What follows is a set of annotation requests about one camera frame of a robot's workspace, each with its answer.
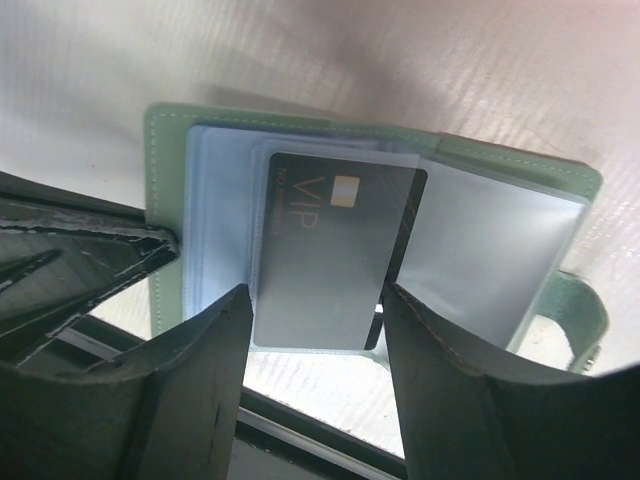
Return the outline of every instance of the green strap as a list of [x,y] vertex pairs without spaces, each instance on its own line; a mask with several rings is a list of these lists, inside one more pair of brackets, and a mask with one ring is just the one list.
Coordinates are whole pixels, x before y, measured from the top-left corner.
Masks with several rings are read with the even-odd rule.
[[568,370],[588,370],[609,325],[598,294],[575,275],[556,272],[540,298],[538,315],[553,320],[564,330],[573,352]]

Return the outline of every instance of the white backdrop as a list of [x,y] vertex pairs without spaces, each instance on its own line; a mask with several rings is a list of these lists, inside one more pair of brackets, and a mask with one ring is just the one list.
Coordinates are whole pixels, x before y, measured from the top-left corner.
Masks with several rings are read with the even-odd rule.
[[[605,185],[565,268],[610,312],[605,372],[640,358],[638,25],[631,0],[4,0],[0,169],[142,207],[155,101],[393,123],[587,162]],[[125,295],[136,312],[103,310],[148,335],[137,292]],[[557,362],[553,326],[538,327],[529,347]],[[278,362],[330,378],[334,360],[254,356],[247,381],[284,395]],[[383,380],[362,395],[388,397]],[[287,401],[304,403],[305,388]],[[397,451],[387,400],[376,432],[354,428]]]

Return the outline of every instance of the green leather cover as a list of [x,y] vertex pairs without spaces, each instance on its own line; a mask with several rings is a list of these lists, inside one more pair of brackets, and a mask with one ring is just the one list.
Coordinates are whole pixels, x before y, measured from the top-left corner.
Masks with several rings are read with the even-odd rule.
[[[184,166],[187,131],[192,125],[227,126],[243,129],[274,130],[299,134],[334,134],[343,137],[368,137],[401,140],[422,155],[437,154],[475,168],[533,182],[593,201],[602,183],[601,175],[587,165],[553,157],[491,145],[452,135],[380,125],[350,124],[325,119],[292,117],[265,112],[231,110],[183,104],[156,104],[145,115],[146,215],[147,222],[182,232],[184,199]],[[593,290],[582,287],[580,281],[560,282],[555,295],[570,301],[592,304],[597,299]],[[151,331],[158,335],[177,325],[182,318],[182,263],[165,267],[150,279]],[[546,305],[546,295],[540,303]],[[571,335],[574,358],[583,358],[584,351],[593,348],[594,336],[600,338],[606,329],[604,309],[591,321],[573,318],[562,302],[555,302],[561,313],[546,311],[552,319],[561,318],[560,325],[569,329],[590,329],[597,335]]]

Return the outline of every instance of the card chip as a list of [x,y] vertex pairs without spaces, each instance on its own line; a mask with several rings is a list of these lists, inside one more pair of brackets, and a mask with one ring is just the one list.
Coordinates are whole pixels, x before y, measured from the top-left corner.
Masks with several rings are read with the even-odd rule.
[[358,177],[336,175],[333,181],[331,205],[333,207],[353,208],[356,204],[359,186],[360,178]]

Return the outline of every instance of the black card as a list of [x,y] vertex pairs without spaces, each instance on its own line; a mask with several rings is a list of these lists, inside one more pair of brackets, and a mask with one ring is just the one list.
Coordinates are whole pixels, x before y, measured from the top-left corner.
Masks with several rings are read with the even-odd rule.
[[426,179],[424,170],[408,167],[273,155],[254,343],[364,349],[385,276],[402,263]]

